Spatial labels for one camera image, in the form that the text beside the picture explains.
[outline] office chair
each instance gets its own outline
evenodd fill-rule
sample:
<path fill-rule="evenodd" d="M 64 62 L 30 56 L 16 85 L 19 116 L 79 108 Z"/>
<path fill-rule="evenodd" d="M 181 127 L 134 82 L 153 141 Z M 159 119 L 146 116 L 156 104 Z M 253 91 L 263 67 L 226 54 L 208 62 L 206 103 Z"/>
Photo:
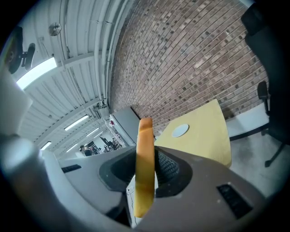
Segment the office chair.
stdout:
<path fill-rule="evenodd" d="M 271 12 L 267 12 L 258 4 L 253 4 L 241 19 L 248 32 L 245 41 L 265 67 L 269 79 L 270 95 L 265 81 L 260 82 L 257 88 L 258 97 L 263 100 L 266 114 L 269 116 L 267 133 L 281 142 L 277 152 L 265 162 L 265 167 L 269 167 L 284 146 L 290 145 L 290 117 L 287 107 L 290 96 L 290 72 L 287 66 L 287 44 L 285 35 L 274 29 L 279 19 L 271 17 Z"/>

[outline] chair leg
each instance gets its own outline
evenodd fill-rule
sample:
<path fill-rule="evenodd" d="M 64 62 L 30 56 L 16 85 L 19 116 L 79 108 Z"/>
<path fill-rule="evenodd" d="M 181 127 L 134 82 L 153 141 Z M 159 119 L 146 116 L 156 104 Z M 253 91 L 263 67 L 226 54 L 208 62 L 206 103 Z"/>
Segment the chair leg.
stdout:
<path fill-rule="evenodd" d="M 277 156 L 281 153 L 282 149 L 284 148 L 285 143 L 282 143 L 281 146 L 278 148 L 276 153 L 273 155 L 273 157 L 270 160 L 267 160 L 265 162 L 265 168 L 270 167 L 270 165 L 273 163 L 273 161 L 277 158 Z"/>

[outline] pipe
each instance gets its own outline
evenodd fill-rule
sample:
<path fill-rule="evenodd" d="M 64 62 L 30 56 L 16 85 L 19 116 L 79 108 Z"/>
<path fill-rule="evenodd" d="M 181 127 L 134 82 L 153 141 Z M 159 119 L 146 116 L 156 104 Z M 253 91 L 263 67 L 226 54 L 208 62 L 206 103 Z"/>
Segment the pipe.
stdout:
<path fill-rule="evenodd" d="M 100 49 L 100 40 L 101 40 L 101 33 L 102 33 L 102 27 L 103 27 L 103 22 L 104 18 L 108 9 L 110 1 L 105 0 L 102 7 L 101 7 L 101 12 L 99 15 L 99 19 L 97 22 L 97 30 L 96 30 L 96 37 L 95 37 L 95 74 L 97 78 L 97 89 L 98 89 L 98 95 L 99 99 L 102 101 L 102 91 L 101 91 L 101 83 L 100 83 L 100 70 L 99 70 L 99 49 Z"/>
<path fill-rule="evenodd" d="M 116 35 L 116 31 L 117 31 L 117 28 L 118 28 L 118 25 L 119 25 L 119 22 L 120 22 L 120 19 L 121 19 L 121 16 L 123 15 L 123 12 L 124 12 L 124 9 L 127 5 L 129 0 L 125 0 L 123 5 L 122 5 L 122 8 L 119 12 L 119 15 L 118 15 L 118 18 L 116 20 L 116 24 L 115 24 L 115 27 L 114 27 L 114 31 L 113 31 L 113 34 L 112 34 L 112 39 L 111 39 L 111 43 L 110 43 L 110 49 L 109 49 L 109 55 L 108 55 L 108 60 L 107 60 L 107 70 L 106 70 L 106 93 L 108 93 L 108 75 L 109 75 L 109 66 L 110 66 L 110 61 L 111 61 L 111 52 L 112 52 L 112 48 L 113 48 L 113 43 L 114 43 L 114 40 L 115 40 L 115 35 Z"/>
<path fill-rule="evenodd" d="M 110 31 L 111 31 L 111 26 L 113 24 L 113 20 L 116 14 L 116 11 L 120 5 L 121 0 L 115 0 L 113 3 L 113 6 L 111 8 L 110 15 L 106 21 L 106 30 L 105 30 L 105 35 L 104 35 L 104 40 L 103 40 L 103 48 L 101 50 L 101 77 L 102 77 L 102 88 L 103 88 L 103 96 L 104 99 L 106 99 L 106 52 L 107 52 L 107 46 L 109 42 L 109 36 L 110 36 Z"/>

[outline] ceiling light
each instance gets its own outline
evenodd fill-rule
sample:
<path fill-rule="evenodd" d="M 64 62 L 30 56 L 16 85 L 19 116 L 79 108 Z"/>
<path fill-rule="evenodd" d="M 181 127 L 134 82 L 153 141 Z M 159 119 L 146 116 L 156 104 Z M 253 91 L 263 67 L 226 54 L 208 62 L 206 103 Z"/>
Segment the ceiling light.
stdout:
<path fill-rule="evenodd" d="M 49 145 L 51 145 L 51 142 L 48 141 L 46 144 L 44 144 L 44 146 L 42 148 L 40 148 L 41 150 L 45 150 Z"/>
<path fill-rule="evenodd" d="M 67 152 L 69 152 L 71 149 L 73 149 L 77 144 L 75 144 L 74 146 L 72 146 L 70 149 L 67 150 Z"/>
<path fill-rule="evenodd" d="M 90 134 L 88 134 L 87 137 L 90 136 L 92 133 L 94 133 L 94 132 L 95 132 L 96 130 L 98 130 L 98 129 L 99 129 L 99 127 L 96 128 L 95 130 L 93 130 Z"/>
<path fill-rule="evenodd" d="M 68 127 L 64 128 L 65 131 L 68 131 L 69 129 L 71 129 L 72 127 L 74 127 L 76 124 L 80 123 L 81 121 L 87 119 L 89 116 L 85 115 L 84 117 L 81 117 L 80 119 L 78 119 L 77 121 L 75 121 L 74 123 L 72 123 L 71 125 L 69 125 Z"/>
<path fill-rule="evenodd" d="M 101 133 L 103 133 L 103 131 L 102 131 Z M 100 133 L 100 134 L 101 134 L 101 133 Z M 96 135 L 94 138 L 96 138 L 96 137 L 99 136 L 100 134 Z"/>
<path fill-rule="evenodd" d="M 30 85 L 33 81 L 39 78 L 41 75 L 47 73 L 53 68 L 56 68 L 57 65 L 55 63 L 54 57 L 42 62 L 38 66 L 29 70 L 23 77 L 21 77 L 16 83 L 19 87 L 24 90 L 28 85 Z"/>

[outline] brick wall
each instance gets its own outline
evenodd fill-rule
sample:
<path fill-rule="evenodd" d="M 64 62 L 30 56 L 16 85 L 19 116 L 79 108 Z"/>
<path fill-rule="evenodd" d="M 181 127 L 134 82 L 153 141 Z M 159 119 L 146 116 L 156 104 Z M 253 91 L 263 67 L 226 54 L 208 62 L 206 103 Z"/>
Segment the brick wall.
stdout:
<path fill-rule="evenodd" d="M 151 116 L 155 135 L 216 98 L 225 118 L 257 106 L 265 69 L 244 41 L 238 0 L 140 0 L 122 29 L 111 109 Z"/>

